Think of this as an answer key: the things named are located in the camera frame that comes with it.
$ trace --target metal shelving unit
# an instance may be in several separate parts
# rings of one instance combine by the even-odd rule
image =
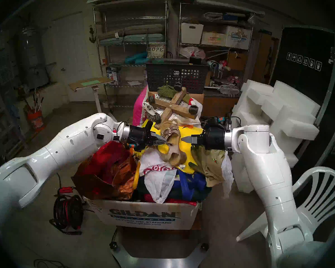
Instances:
[[[169,7],[166,0],[137,0],[135,2],[129,2],[130,7],[140,7],[142,4],[153,4],[156,6],[156,4],[162,4],[165,5],[165,15],[164,16],[139,16],[139,17],[123,17],[115,19],[113,17],[109,17],[109,20],[107,20],[107,12],[111,10],[113,7],[117,7],[117,5],[120,5],[120,2],[117,1],[114,4],[101,4],[96,5],[93,7],[93,19],[94,19],[94,28],[95,32],[97,33],[97,25],[102,26],[102,31],[106,33],[108,31],[108,26],[114,26],[114,25],[143,25],[144,23],[152,23],[155,21],[163,21],[165,23],[165,41],[164,42],[123,42],[121,44],[114,44],[114,45],[100,45],[97,40],[97,52],[98,52],[98,58],[99,58],[99,65],[101,69],[101,75],[104,76],[103,68],[107,66],[111,67],[145,67],[145,64],[125,64],[123,61],[120,62],[111,62],[111,52],[109,48],[111,46],[123,46],[125,50],[125,45],[146,45],[146,49],[148,49],[148,46],[150,44],[164,44],[165,45],[165,57],[167,52],[167,40],[168,40],[168,17],[169,17]],[[96,13],[99,13],[101,15],[101,21],[97,21],[96,19]],[[104,47],[104,54],[105,58],[107,60],[107,64],[103,64],[101,62],[101,54],[100,54],[100,47]],[[106,88],[118,88],[118,87],[126,87],[126,88],[144,88],[145,85],[142,80],[138,80],[139,82],[142,82],[141,85],[129,85],[129,80],[122,80],[122,82],[119,85],[109,85],[104,84],[104,90],[107,97],[107,101],[109,104],[108,99],[108,93]],[[133,107],[133,105],[121,105],[121,104],[115,104],[115,107]]]
[[[190,16],[182,16],[185,13],[183,12],[183,6],[187,8],[190,8]],[[215,52],[221,52],[219,54],[216,54],[212,57],[215,56],[219,56],[219,55],[223,55],[223,54],[227,54],[230,51],[237,51],[238,53],[242,52],[244,54],[249,54],[249,49],[250,49],[250,44],[251,44],[251,40],[252,40],[252,34],[253,34],[253,26],[252,25],[238,25],[235,23],[231,23],[229,21],[223,21],[223,20],[214,20],[214,21],[209,21],[203,18],[202,14],[204,12],[208,12],[208,10],[213,10],[214,12],[221,12],[221,13],[225,13],[225,12],[232,12],[232,13],[243,13],[246,15],[249,15],[250,13],[248,12],[243,12],[241,10],[236,10],[234,8],[228,8],[228,7],[224,7],[224,6],[216,6],[216,5],[210,5],[210,4],[201,4],[201,3],[193,3],[193,4],[187,4],[187,3],[180,3],[180,13],[179,13],[179,34],[178,34],[178,45],[177,45],[177,50],[176,50],[176,56],[177,58],[179,57],[179,51],[180,51],[180,46],[195,46],[195,47],[205,47],[205,48],[214,48],[214,49],[220,49],[220,50],[215,50]],[[226,47],[226,46],[216,46],[216,45],[209,45],[209,44],[190,44],[190,43],[182,43],[180,42],[181,39],[181,23],[182,22],[189,22],[189,21],[198,21],[199,23],[203,24],[203,25],[214,25],[214,26],[234,26],[234,27],[242,27],[242,28],[249,28],[251,30],[251,38],[249,39],[249,44],[248,44],[248,49],[247,50],[243,50],[243,49],[237,49],[237,48],[232,48],[232,47]],[[244,74],[244,70],[245,70],[246,66],[244,66],[243,72],[242,72],[242,76],[241,79],[243,78],[243,74]]]

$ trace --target white plastic chair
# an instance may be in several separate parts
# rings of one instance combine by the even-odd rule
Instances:
[[[324,179],[320,185],[319,190],[315,194],[320,172],[325,173]],[[335,170],[327,167],[313,167],[307,170],[293,185],[294,196],[303,189],[303,187],[308,183],[310,177],[313,177],[312,190],[305,202],[297,208],[297,212],[300,219],[304,222],[305,225],[308,226],[312,236],[316,228],[321,223],[323,223],[331,215],[335,214],[335,209],[333,209],[333,207],[335,207],[335,191],[331,194],[331,191],[335,186]],[[332,182],[327,187],[327,189],[324,190],[326,188],[328,180],[331,178],[333,178]],[[237,242],[239,242],[257,232],[261,232],[264,237],[266,237],[268,234],[268,222],[265,212],[261,216],[259,216],[248,228],[246,228],[239,236],[237,236],[236,240]]]

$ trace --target pink bag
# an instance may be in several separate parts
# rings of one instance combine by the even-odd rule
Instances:
[[[147,113],[143,106],[144,101],[148,98],[148,86],[146,86],[136,99],[133,109],[133,126],[142,126],[147,119]]]

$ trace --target green paper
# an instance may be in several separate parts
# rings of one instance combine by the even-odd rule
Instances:
[[[92,84],[95,84],[95,83],[100,83],[99,80],[92,80],[91,82],[83,82],[81,83],[83,86],[87,86],[87,85],[92,85]]]

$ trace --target white storage box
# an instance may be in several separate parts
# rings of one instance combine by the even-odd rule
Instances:
[[[84,199],[104,224],[148,229],[191,229],[200,207]]]
[[[201,44],[224,46],[226,41],[226,35],[223,33],[213,33],[204,31],[202,33]]]
[[[240,27],[227,26],[225,46],[248,50],[251,34],[251,30],[246,30]]]
[[[181,24],[181,43],[199,44],[204,25],[201,24]]]

